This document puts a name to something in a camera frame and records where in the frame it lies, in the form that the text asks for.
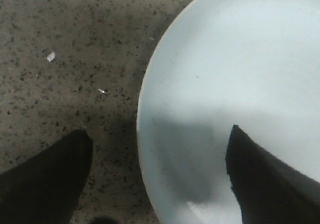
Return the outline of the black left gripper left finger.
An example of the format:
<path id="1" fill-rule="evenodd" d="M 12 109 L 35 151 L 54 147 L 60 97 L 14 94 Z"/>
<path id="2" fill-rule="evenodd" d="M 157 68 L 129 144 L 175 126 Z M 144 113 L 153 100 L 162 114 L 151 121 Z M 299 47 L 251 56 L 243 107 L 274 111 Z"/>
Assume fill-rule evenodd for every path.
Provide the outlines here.
<path id="1" fill-rule="evenodd" d="M 93 140 L 74 130 L 0 176 L 2 224 L 68 224 L 86 185 Z"/>

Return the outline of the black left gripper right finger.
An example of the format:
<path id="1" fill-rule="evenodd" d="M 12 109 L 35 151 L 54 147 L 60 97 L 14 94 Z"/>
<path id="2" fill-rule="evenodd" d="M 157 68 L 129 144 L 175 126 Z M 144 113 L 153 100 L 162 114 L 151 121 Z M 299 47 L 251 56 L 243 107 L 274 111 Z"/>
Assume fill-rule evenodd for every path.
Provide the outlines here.
<path id="1" fill-rule="evenodd" d="M 225 156 L 244 224 L 318 224 L 320 184 L 233 125 Z"/>

